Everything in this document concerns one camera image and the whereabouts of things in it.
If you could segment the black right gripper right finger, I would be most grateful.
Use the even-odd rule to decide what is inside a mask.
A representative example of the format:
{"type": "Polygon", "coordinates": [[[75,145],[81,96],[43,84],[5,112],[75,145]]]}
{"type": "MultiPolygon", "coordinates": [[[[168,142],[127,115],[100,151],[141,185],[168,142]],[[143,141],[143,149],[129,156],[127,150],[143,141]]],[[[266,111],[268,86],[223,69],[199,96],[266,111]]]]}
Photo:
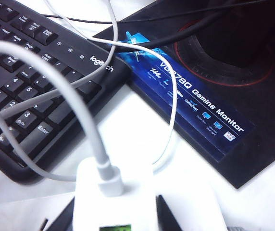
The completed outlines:
{"type": "Polygon", "coordinates": [[[161,231],[174,231],[175,218],[162,195],[156,197],[157,217],[161,231]]]}

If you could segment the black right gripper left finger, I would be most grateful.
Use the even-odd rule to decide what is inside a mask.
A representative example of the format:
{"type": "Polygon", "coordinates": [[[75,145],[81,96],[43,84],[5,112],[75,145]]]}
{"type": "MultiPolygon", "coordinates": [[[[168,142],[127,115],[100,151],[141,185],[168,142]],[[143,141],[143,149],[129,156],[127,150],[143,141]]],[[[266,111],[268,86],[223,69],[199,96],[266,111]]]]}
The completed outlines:
{"type": "Polygon", "coordinates": [[[62,211],[62,213],[55,220],[55,230],[56,231],[72,231],[73,230],[73,210],[74,202],[72,199],[67,207],[62,211]]]}

